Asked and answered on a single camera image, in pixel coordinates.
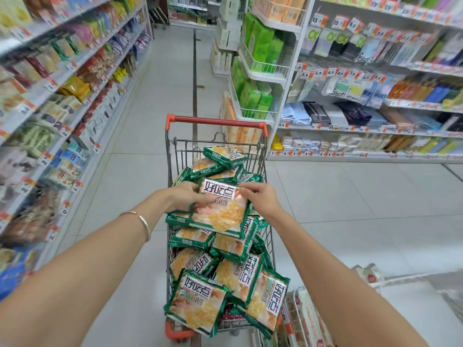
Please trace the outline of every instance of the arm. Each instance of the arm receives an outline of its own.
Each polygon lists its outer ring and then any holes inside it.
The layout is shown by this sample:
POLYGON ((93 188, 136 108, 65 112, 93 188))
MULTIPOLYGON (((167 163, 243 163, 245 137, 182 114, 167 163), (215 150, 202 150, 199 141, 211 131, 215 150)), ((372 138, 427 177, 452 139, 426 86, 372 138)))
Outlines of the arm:
POLYGON ((282 209, 269 184, 241 186, 242 194, 280 235, 339 347, 428 346, 398 311, 282 209))
MULTIPOLYGON (((215 197, 184 182, 134 207, 153 229, 166 211, 215 197)), ((0 303, 7 347, 78 347, 146 241, 137 215, 122 215, 54 258, 0 303)))

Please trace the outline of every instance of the aisle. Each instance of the aisle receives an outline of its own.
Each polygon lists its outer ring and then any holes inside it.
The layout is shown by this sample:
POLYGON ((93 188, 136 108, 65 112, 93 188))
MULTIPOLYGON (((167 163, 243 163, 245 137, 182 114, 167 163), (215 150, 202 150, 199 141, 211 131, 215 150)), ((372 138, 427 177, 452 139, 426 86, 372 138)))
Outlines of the aisle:
MULTIPOLYGON (((212 75, 212 32, 198 31, 198 116, 218 118, 226 81, 212 75)), ((60 251, 166 187, 166 113, 193 116, 193 30, 157 30, 147 71, 85 192, 60 251)), ((200 139, 217 128, 198 127, 200 139)), ((192 137, 173 123, 170 136, 192 137)), ((463 182, 441 165, 267 162, 284 209, 346 265, 375 262, 386 275, 463 267, 463 182)), ((463 166, 451 168, 463 177, 463 166)), ((83 346, 169 346, 164 336, 166 225, 163 219, 83 346)), ((301 280, 275 233, 277 269, 301 280)), ((220 334, 203 346, 250 346, 249 335, 220 334)))

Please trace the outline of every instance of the shopping cart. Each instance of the shopping cart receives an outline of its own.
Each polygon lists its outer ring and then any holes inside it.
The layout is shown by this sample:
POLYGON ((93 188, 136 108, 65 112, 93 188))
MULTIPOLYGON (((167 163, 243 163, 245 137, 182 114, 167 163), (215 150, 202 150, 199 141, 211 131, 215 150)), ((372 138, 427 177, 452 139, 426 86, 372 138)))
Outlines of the shopping cart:
MULTIPOLYGON (((248 172, 260 174, 263 176, 264 181, 267 182, 267 174, 265 170, 265 154, 267 152, 267 125, 264 122, 253 123, 253 122, 239 122, 232 120, 223 119, 211 119, 211 118, 195 118, 186 116, 175 116, 172 114, 167 115, 166 121, 166 151, 167 151, 167 165, 168 165, 168 177, 167 185, 169 187, 173 184, 173 176, 179 175, 183 168, 191 167, 194 162, 202 158, 202 151, 204 146, 221 145, 229 147, 234 151, 245 154, 248 160, 245 163, 245 169, 248 172), (259 128, 263 130, 261 141, 257 144, 248 143, 230 143, 226 137, 226 130, 215 133, 214 139, 211 141, 206 140, 181 140, 174 137, 169 140, 169 129, 172 122, 184 122, 184 123, 199 123, 199 124, 211 124, 221 126, 235 126, 235 127, 249 127, 259 128), (174 147, 175 152, 175 165, 172 166, 172 154, 171 144, 174 147)), ((174 235, 174 229, 172 225, 167 224, 167 241, 174 235)), ((273 250, 273 239, 272 239, 272 228, 267 227, 261 232, 262 238, 267 244, 269 249, 271 260, 275 265, 275 254, 273 250)), ((176 257, 178 249, 169 247, 167 250, 167 302, 170 301, 172 295, 172 283, 173 276, 170 272, 170 264, 176 257)), ((240 329, 251 328, 244 317, 240 315, 224 314, 219 326, 219 332, 229 331, 232 335, 236 336, 240 329)), ((191 338, 191 346, 199 347, 201 345, 201 335, 182 326, 181 324, 167 318, 165 323, 165 334, 170 340, 176 342, 182 342, 191 338)))

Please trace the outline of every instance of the red cart handle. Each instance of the red cart handle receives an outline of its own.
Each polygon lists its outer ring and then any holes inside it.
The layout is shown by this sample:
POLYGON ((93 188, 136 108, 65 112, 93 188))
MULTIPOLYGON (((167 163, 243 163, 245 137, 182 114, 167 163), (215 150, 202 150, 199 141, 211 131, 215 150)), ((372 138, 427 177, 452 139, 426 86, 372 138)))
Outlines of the red cart handle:
POLYGON ((175 114, 167 114, 166 130, 170 129, 171 122, 182 122, 182 123, 200 123, 200 124, 211 124, 211 125, 229 125, 231 127, 246 127, 246 128, 259 128, 263 130, 263 135, 269 137, 267 133, 267 124, 265 122, 252 123, 252 122, 241 122, 236 120, 226 119, 213 119, 213 118, 195 118, 186 116, 176 116, 175 114))

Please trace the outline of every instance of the bracelet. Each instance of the bracelet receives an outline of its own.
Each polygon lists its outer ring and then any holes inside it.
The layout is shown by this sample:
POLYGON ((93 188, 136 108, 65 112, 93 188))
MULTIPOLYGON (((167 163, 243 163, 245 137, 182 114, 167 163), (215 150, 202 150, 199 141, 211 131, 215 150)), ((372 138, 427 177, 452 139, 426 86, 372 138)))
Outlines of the bracelet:
MULTIPOLYGON (((123 215, 123 214, 135 214, 135 215, 138 215, 137 212, 133 211, 133 210, 129 210, 127 212, 122 212, 121 214, 119 214, 119 216, 123 215)), ((150 231, 150 227, 148 226, 148 223, 146 222, 146 220, 141 216, 141 215, 138 215, 138 218, 141 220, 145 230, 146 230, 146 241, 145 242, 148 242, 150 239, 151 239, 151 231, 150 231)))

